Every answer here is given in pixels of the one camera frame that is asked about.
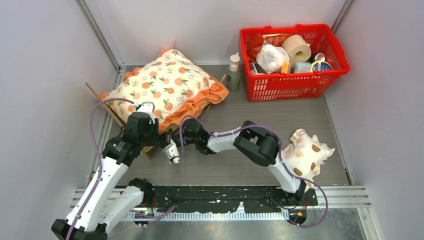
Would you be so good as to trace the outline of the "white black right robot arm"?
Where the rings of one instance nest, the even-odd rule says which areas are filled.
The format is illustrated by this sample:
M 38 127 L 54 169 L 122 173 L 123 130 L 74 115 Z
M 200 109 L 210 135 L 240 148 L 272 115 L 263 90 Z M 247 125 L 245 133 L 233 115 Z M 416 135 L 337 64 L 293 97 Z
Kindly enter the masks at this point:
M 299 205 L 306 197 L 306 183 L 295 176 L 283 157 L 280 138 L 270 128 L 252 121 L 225 132 L 211 132 L 195 118 L 187 119 L 176 131 L 160 135 L 159 146 L 171 162 L 178 163 L 184 146 L 195 145 L 204 155 L 227 150 L 239 150 L 254 164 L 267 168 L 277 179 L 285 198 L 291 205 Z

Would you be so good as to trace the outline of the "wooden pet bed frame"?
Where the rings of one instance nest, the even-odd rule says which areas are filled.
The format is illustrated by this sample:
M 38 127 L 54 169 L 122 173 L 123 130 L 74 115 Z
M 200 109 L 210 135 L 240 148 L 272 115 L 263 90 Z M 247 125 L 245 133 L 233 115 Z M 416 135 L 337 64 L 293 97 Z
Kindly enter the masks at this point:
M 140 73 L 137 67 L 132 72 L 120 73 L 120 84 L 116 88 L 119 98 L 102 104 L 102 107 L 114 118 L 119 126 L 123 126 L 128 116 L 135 111 L 128 101 L 153 102 L 154 115 L 159 118 L 159 132 L 172 128 L 176 130 L 184 116 L 198 117 L 210 104 L 217 104 L 229 94 L 228 89 L 216 78 L 202 72 L 200 77 L 157 78 L 148 81 L 148 75 Z

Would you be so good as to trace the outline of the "orange fruit print cushion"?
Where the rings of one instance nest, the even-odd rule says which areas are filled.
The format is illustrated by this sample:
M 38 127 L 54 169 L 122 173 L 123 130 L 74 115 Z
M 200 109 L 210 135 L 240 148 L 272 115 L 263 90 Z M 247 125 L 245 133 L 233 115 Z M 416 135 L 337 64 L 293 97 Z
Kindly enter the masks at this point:
M 124 122 L 136 110 L 129 101 L 152 102 L 162 133 L 186 115 L 198 117 L 207 105 L 222 102 L 228 94 L 222 83 L 183 53 L 169 49 L 146 66 L 126 72 L 116 89 L 99 97 L 111 99 L 107 105 Z

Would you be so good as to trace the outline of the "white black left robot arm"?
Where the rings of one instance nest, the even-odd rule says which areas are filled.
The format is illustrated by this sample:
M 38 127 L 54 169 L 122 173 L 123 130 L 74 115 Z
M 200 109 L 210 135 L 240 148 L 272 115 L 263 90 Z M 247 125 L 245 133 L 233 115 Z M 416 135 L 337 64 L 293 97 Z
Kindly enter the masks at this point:
M 60 240 L 106 240 L 114 226 L 134 207 L 148 207 L 154 190 L 146 179 L 135 178 L 122 194 L 107 204 L 119 179 L 144 147 L 160 143 L 159 121 L 153 112 L 133 112 L 119 136 L 109 139 L 101 153 L 94 179 L 65 219 L 51 230 Z

